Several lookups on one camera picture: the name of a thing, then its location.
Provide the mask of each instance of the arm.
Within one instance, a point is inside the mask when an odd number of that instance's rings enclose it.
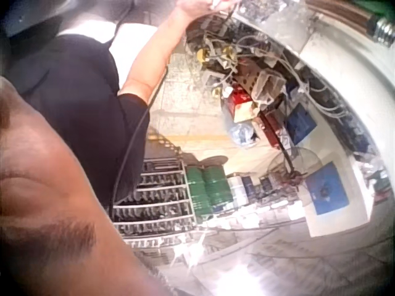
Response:
[[[0,78],[0,269],[27,295],[168,295],[44,118]]]
[[[148,104],[188,25],[203,15],[229,9],[237,2],[238,0],[223,0],[215,10],[211,10],[212,0],[179,0],[169,18],[138,54],[119,94],[136,94]]]

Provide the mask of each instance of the electronic component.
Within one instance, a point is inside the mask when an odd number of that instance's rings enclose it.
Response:
[[[243,59],[235,80],[259,105],[270,105],[283,91],[286,80],[278,72],[261,69],[253,60]]]

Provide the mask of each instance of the shelving rack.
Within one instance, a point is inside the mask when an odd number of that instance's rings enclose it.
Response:
[[[114,206],[114,226],[136,248],[170,247],[188,241],[196,227],[184,163],[144,160],[137,190]]]

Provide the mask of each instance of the white wall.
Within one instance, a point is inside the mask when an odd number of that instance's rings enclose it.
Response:
[[[299,186],[299,197],[305,206],[304,210],[310,235],[312,237],[325,236],[368,223],[371,208],[369,211],[367,210],[364,199],[366,195],[362,194],[349,156],[346,155],[323,115],[312,104],[302,104],[309,111],[317,127],[298,146],[316,153],[323,166],[330,162],[334,163],[349,199],[347,207],[318,216],[307,188]]]

